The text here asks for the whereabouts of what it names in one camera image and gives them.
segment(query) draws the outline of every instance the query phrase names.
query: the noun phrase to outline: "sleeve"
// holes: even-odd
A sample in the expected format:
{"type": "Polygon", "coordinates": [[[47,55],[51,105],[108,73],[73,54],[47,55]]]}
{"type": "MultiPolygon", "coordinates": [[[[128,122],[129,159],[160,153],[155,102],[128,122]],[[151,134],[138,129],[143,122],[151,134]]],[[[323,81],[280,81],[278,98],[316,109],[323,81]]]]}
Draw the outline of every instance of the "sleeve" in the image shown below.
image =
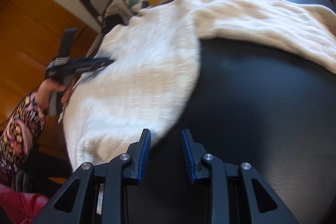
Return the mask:
{"type": "Polygon", "coordinates": [[[0,168],[5,174],[18,172],[44,129],[48,113],[36,103],[35,94],[24,98],[0,136],[0,168]]]}

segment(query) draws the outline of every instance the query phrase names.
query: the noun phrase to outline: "floral shirt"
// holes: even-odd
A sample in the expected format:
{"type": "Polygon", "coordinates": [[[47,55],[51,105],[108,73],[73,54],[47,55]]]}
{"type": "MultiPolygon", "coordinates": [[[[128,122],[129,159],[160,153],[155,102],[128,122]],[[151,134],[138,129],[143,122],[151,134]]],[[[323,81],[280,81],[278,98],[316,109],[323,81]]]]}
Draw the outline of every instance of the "floral shirt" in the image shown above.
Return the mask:
{"type": "Polygon", "coordinates": [[[48,113],[36,103],[35,94],[22,100],[0,136],[0,169],[5,174],[18,172],[44,129],[48,113]]]}

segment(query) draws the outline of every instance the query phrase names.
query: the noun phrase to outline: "screw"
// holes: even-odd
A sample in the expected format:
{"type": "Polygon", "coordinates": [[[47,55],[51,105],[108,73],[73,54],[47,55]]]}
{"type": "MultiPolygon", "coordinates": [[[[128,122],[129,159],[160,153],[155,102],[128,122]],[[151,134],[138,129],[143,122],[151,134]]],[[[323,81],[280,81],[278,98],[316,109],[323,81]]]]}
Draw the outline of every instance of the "screw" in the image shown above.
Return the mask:
{"type": "Polygon", "coordinates": [[[88,170],[91,168],[91,163],[90,162],[85,162],[81,165],[82,169],[88,170]]]}
{"type": "Polygon", "coordinates": [[[212,160],[212,159],[213,159],[213,155],[211,155],[211,154],[204,154],[204,155],[203,155],[203,158],[204,158],[205,160],[212,160]]]}
{"type": "Polygon", "coordinates": [[[244,169],[244,170],[250,170],[251,169],[251,165],[248,163],[248,162],[243,162],[241,164],[241,167],[244,169]]]}
{"type": "Polygon", "coordinates": [[[130,157],[129,157],[129,154],[125,154],[125,153],[124,153],[124,154],[121,154],[121,155],[120,155],[120,159],[121,159],[121,160],[128,160],[129,158],[130,158],[130,157]]]}

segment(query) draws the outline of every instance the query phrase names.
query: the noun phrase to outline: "triangular cutout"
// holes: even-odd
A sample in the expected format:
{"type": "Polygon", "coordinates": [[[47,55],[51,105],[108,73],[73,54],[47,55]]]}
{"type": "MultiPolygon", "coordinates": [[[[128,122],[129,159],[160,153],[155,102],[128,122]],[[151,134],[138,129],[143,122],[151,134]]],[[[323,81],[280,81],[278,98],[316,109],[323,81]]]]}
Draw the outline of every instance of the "triangular cutout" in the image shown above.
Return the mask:
{"type": "Polygon", "coordinates": [[[257,179],[252,179],[252,185],[255,197],[257,199],[259,212],[266,213],[268,211],[276,210],[278,208],[276,202],[268,194],[268,192],[264,189],[264,187],[257,179]]]}
{"type": "Polygon", "coordinates": [[[74,208],[80,184],[81,181],[79,179],[75,179],[54,203],[54,208],[66,213],[71,213],[72,209],[74,208]]]}

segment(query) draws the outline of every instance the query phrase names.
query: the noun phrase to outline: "person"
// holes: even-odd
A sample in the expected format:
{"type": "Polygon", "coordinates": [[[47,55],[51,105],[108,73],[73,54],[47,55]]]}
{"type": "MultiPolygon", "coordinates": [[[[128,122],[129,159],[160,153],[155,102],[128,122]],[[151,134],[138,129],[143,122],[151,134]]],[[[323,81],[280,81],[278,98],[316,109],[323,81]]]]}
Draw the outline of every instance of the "person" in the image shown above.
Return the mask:
{"type": "Polygon", "coordinates": [[[26,96],[13,112],[0,136],[0,171],[15,175],[40,137],[48,118],[50,95],[63,92],[61,103],[68,105],[74,80],[68,87],[51,79],[44,80],[37,92],[26,96]]]}

